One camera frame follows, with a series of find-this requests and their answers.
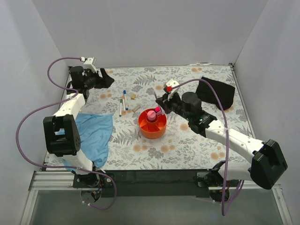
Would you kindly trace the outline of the pink capped glue bottle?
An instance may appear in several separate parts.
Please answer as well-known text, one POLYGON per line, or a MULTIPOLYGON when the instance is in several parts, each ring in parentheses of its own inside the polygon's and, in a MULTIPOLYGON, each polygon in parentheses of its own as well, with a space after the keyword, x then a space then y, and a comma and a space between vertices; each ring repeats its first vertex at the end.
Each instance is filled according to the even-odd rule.
POLYGON ((157 119, 157 114, 154 110, 150 110, 147 112, 147 120, 149 122, 155 122, 157 119))

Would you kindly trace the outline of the blue capped marker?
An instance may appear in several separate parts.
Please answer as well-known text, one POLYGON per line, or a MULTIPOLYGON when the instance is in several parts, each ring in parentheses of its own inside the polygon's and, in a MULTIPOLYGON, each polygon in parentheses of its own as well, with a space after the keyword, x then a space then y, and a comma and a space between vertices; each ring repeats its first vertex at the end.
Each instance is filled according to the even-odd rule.
POLYGON ((123 97, 124 97, 124 102, 125 102, 125 110, 129 110, 128 108, 128 100, 127 100, 127 92, 126 90, 123 90, 123 97))

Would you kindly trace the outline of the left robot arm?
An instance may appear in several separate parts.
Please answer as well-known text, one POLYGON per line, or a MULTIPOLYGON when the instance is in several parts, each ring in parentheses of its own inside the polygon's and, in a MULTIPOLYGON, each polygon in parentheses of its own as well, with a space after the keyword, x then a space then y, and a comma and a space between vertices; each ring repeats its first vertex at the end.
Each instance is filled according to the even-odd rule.
POLYGON ((46 148, 69 171, 84 175, 88 187, 96 187, 100 176, 90 171, 102 167, 108 158, 108 142, 113 132, 112 114, 81 113, 91 89, 107 89, 114 79, 99 71, 70 67, 66 101, 59 110, 43 120, 46 148))

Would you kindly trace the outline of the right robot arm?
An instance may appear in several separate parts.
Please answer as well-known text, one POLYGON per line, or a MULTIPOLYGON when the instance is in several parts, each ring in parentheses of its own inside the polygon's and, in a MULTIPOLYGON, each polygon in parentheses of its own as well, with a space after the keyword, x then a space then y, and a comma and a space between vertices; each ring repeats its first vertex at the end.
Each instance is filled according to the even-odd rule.
POLYGON ((221 143, 246 159, 247 164, 221 162, 212 170, 212 180, 217 186, 229 180, 248 180, 264 189, 272 189, 287 170, 288 165, 278 142, 267 142, 246 136, 234 129, 226 129, 215 116, 202 109, 202 102, 193 92, 181 97, 178 93, 166 93, 156 98, 164 113, 175 114, 188 121, 191 130, 208 139, 221 143))

